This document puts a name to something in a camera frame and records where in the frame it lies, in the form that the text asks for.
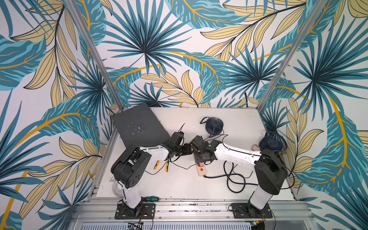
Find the beige power strip red sockets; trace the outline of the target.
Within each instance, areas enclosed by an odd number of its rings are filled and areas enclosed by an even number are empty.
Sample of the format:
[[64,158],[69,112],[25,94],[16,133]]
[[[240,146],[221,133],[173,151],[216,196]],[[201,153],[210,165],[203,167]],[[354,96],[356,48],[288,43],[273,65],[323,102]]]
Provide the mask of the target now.
[[197,173],[199,176],[204,177],[207,174],[206,165],[204,163],[196,164]]

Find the pink plug adapter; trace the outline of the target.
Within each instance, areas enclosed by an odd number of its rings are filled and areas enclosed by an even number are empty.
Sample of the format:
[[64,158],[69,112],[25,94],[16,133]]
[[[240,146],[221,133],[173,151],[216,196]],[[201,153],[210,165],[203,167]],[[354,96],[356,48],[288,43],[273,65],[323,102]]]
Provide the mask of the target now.
[[252,151],[260,151],[260,147],[256,144],[252,146]]

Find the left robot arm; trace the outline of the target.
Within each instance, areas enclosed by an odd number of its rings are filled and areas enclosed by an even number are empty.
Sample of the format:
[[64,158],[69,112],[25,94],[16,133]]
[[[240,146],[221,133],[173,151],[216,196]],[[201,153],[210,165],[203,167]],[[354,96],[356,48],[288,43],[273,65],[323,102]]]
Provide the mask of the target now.
[[123,188],[124,203],[130,209],[136,209],[142,198],[138,183],[152,157],[158,161],[168,161],[174,156],[190,155],[190,147],[182,143],[184,132],[174,132],[169,140],[154,147],[138,147],[130,145],[111,167],[114,179]]

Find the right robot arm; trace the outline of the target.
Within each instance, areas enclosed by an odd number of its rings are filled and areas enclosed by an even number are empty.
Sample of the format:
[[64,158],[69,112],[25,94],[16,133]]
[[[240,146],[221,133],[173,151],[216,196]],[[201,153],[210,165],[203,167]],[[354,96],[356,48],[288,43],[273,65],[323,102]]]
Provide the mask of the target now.
[[197,163],[227,161],[254,172],[258,184],[248,203],[251,208],[257,210],[265,208],[268,201],[280,193],[288,175],[287,167],[271,149],[239,149],[218,140],[207,142],[201,136],[196,136],[190,146]]

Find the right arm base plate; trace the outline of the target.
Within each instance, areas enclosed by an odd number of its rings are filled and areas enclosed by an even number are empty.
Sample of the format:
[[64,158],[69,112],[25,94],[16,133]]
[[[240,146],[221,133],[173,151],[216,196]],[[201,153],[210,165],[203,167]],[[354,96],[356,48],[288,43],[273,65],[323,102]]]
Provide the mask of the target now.
[[257,209],[250,203],[231,203],[228,206],[235,219],[271,219],[273,214],[270,206],[266,204],[263,209]]

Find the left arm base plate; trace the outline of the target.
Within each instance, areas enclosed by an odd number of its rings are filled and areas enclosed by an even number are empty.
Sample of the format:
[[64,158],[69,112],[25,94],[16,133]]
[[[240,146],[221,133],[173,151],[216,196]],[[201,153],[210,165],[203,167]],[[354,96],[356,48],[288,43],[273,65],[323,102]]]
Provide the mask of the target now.
[[117,220],[154,219],[155,210],[155,203],[140,203],[133,209],[128,207],[124,202],[119,202],[114,218]]

